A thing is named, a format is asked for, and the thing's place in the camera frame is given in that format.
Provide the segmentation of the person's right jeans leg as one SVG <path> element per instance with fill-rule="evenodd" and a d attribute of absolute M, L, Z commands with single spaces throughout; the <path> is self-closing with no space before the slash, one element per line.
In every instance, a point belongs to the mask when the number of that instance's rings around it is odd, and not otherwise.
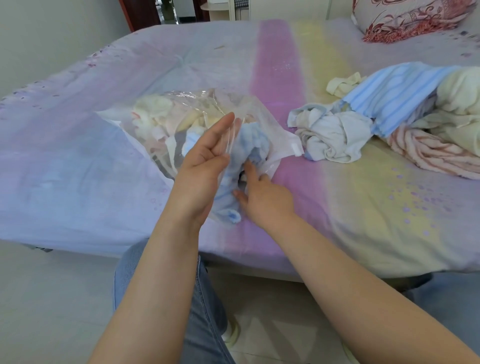
<path fill-rule="evenodd" d="M 405 297 L 480 356 L 480 272 L 438 272 Z"/>

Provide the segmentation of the cream fluffy towel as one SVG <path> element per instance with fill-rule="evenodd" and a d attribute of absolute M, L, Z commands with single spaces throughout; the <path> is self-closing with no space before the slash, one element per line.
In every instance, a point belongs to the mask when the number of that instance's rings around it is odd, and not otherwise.
<path fill-rule="evenodd" d="M 436 89 L 434 109 L 411 124 L 480 157 L 480 67 L 462 67 Z"/>

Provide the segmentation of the clear plastic zip bag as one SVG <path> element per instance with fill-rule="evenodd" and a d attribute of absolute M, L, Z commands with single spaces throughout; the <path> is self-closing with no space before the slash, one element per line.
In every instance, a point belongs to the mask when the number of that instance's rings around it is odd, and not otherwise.
<path fill-rule="evenodd" d="M 182 93 L 205 93 L 214 96 L 221 110 L 224 112 L 224 116 L 233 112 L 235 117 L 239 119 L 239 121 L 234 122 L 238 127 L 241 127 L 242 124 L 254 122 L 260 125 L 262 131 L 269 139 L 270 149 L 267 160 L 263 164 L 259 166 L 254 164 L 258 173 L 265 173 L 272 178 L 282 159 L 290 156 L 299 157 L 303 155 L 303 147 L 299 137 L 284 130 L 257 97 L 227 93 L 215 88 Z M 200 131 L 199 129 L 194 130 L 194 127 L 191 127 L 187 131 L 179 132 L 168 137 L 165 141 L 140 142 L 135 137 L 131 117 L 132 108 L 138 99 L 126 104 L 117 104 L 106 110 L 97 111 L 96 113 L 103 120 L 121 128 L 133 146 L 146 158 L 156 164 L 166 184 L 172 186 L 184 157 L 208 129 Z M 246 178 L 243 175 L 244 171 L 240 177 L 240 184 L 243 184 L 244 188 L 240 190 L 245 191 Z"/>

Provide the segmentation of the blue fluffy cloth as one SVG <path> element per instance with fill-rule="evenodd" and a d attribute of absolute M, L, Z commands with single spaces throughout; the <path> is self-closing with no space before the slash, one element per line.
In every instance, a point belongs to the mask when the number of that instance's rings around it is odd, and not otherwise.
<path fill-rule="evenodd" d="M 221 154 L 230 156 L 229 165 L 219 178 L 214 196 L 211 217 L 225 224 L 237 224 L 241 221 L 240 206 L 233 191 L 244 188 L 240 184 L 246 160 L 256 166 L 266 162 L 270 149 L 267 135 L 259 123 L 243 123 L 240 127 L 232 125 L 219 139 Z"/>

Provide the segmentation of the person's jeans leg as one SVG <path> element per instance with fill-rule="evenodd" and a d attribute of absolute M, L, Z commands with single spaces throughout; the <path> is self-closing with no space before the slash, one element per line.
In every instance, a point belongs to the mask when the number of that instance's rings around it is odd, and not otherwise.
<path fill-rule="evenodd" d="M 122 301 L 146 245 L 147 240 L 143 240 L 129 247 L 117 264 L 113 276 L 114 311 Z M 222 301 L 213 289 L 203 259 L 198 256 L 179 364 L 236 364 L 221 337 L 227 328 L 228 318 Z"/>
<path fill-rule="evenodd" d="M 405 297 L 480 356 L 480 272 L 438 272 Z"/>

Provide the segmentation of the pink striped towel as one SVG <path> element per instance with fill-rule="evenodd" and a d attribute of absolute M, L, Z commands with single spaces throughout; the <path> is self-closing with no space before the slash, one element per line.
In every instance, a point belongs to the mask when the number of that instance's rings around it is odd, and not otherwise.
<path fill-rule="evenodd" d="M 421 169 L 480 180 L 480 156 L 422 129 L 401 124 L 383 141 Z"/>

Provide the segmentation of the small cream cloth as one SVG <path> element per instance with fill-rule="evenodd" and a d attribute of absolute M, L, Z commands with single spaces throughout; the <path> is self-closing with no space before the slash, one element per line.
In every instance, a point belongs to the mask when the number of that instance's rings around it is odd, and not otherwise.
<path fill-rule="evenodd" d="M 359 72 L 347 78 L 335 77 L 327 83 L 326 92 L 338 99 L 342 99 L 366 78 L 367 76 L 361 76 Z"/>

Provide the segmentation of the white grey garment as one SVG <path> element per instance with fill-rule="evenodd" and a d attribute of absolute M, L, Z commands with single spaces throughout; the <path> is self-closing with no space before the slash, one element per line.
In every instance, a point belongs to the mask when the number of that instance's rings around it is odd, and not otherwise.
<path fill-rule="evenodd" d="M 373 120 L 339 102 L 306 104 L 290 111 L 287 126 L 295 128 L 309 161 L 352 163 L 373 136 Z"/>

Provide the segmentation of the light wooden cabinet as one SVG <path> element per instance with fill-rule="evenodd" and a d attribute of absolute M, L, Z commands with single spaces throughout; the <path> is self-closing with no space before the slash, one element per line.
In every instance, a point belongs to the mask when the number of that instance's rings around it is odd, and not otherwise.
<path fill-rule="evenodd" d="M 200 0 L 209 21 L 250 21 L 250 0 Z"/>

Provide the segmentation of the person's left forearm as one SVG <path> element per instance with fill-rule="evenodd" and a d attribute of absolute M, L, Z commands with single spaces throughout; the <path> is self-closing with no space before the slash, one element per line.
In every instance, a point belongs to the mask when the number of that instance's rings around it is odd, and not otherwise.
<path fill-rule="evenodd" d="M 202 223 L 165 211 L 87 364 L 178 364 L 193 297 Z"/>

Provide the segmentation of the person's right forearm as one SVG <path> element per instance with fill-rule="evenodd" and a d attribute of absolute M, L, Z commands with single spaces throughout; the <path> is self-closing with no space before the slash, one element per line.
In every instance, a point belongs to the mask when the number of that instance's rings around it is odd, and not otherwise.
<path fill-rule="evenodd" d="M 444 325 L 300 217 L 270 236 L 362 364 L 480 364 Z"/>

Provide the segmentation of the person's left hand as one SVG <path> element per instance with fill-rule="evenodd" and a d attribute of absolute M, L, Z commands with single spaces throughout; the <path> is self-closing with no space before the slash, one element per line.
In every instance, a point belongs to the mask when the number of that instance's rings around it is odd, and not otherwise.
<path fill-rule="evenodd" d="M 200 228 L 206 221 L 219 178 L 225 168 L 209 168 L 208 148 L 219 146 L 220 137 L 235 123 L 235 114 L 227 113 L 206 130 L 189 150 L 179 169 L 172 191 L 158 222 L 168 226 Z"/>

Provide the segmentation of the pastel rainbow bedsheet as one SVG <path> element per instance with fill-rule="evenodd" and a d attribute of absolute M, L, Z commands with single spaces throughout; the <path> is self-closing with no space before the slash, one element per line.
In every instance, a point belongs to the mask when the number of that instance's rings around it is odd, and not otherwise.
<path fill-rule="evenodd" d="M 97 112 L 143 94 L 255 95 L 287 129 L 327 82 L 406 62 L 480 66 L 480 40 L 432 33 L 369 44 L 348 19 L 160 25 L 0 100 L 0 239 L 117 256 L 147 238 L 169 190 Z M 480 181 L 420 169 L 380 140 L 340 164 L 290 156 L 273 180 L 297 214 L 383 278 L 480 271 Z"/>

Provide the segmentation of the dark red wooden door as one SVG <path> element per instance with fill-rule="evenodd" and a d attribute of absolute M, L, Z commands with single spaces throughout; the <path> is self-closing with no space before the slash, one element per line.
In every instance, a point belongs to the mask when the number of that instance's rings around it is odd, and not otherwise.
<path fill-rule="evenodd" d="M 130 31 L 161 25 L 156 0 L 118 0 Z"/>

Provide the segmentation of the red floral pillow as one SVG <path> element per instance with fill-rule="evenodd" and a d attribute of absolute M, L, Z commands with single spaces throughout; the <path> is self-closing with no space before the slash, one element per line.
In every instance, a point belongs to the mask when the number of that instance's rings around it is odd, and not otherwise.
<path fill-rule="evenodd" d="M 353 0 L 351 19 L 363 41 L 391 44 L 454 29 L 476 5 L 477 0 Z"/>

